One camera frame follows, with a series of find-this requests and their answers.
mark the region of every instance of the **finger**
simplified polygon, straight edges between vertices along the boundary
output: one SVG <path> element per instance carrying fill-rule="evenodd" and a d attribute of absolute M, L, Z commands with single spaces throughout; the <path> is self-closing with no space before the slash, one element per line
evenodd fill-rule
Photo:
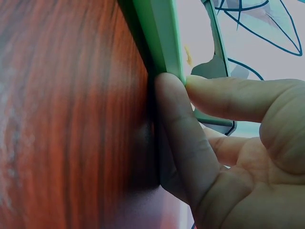
<path fill-rule="evenodd" d="M 163 73 L 155 80 L 155 90 L 178 175 L 190 206 L 196 208 L 215 181 L 220 166 L 179 79 Z"/>
<path fill-rule="evenodd" d="M 260 139 L 272 161 L 288 173 L 305 173 L 303 81 L 189 76 L 186 89 L 192 103 L 209 115 L 261 122 Z"/>
<path fill-rule="evenodd" d="M 232 77 L 204 79 L 187 77 L 186 90 L 199 110 L 236 121 L 261 122 L 272 103 L 292 81 L 254 81 Z"/>
<path fill-rule="evenodd" d="M 235 166 L 239 154 L 249 138 L 226 136 L 203 124 L 201 126 L 219 163 L 225 166 Z"/>
<path fill-rule="evenodd" d="M 164 127 L 158 123 L 156 129 L 158 131 L 161 186 L 166 191 L 188 204 L 183 184 L 173 161 L 173 155 L 168 144 Z"/>

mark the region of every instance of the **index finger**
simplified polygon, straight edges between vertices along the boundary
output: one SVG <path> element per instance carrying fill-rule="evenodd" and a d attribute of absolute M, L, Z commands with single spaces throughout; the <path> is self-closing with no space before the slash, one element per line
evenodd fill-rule
<path fill-rule="evenodd" d="M 163 73 L 155 80 L 156 99 L 178 175 L 191 207 L 196 207 L 215 181 L 219 163 L 193 115 L 179 79 Z"/>

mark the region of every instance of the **skin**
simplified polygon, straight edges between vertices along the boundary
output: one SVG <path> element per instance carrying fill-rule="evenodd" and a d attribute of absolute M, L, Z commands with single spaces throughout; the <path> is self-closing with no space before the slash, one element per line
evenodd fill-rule
<path fill-rule="evenodd" d="M 189 76 L 184 87 L 163 73 L 155 90 L 169 145 L 162 155 L 171 152 L 174 168 L 162 186 L 190 205 L 197 228 L 305 228 L 305 82 Z M 260 137 L 201 126 L 190 101 L 209 115 L 261 123 Z"/>

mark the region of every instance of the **orange wood grain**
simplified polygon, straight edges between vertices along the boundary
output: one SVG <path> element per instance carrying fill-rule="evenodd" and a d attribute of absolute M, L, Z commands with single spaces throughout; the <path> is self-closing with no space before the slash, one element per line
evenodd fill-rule
<path fill-rule="evenodd" d="M 0 228 L 177 228 L 147 83 L 115 0 L 0 0 Z"/>

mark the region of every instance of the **wooden surface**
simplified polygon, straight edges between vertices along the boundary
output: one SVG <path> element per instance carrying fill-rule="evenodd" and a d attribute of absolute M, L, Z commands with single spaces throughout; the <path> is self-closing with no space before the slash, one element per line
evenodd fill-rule
<path fill-rule="evenodd" d="M 178 228 L 115 0 L 0 0 L 0 228 Z"/>

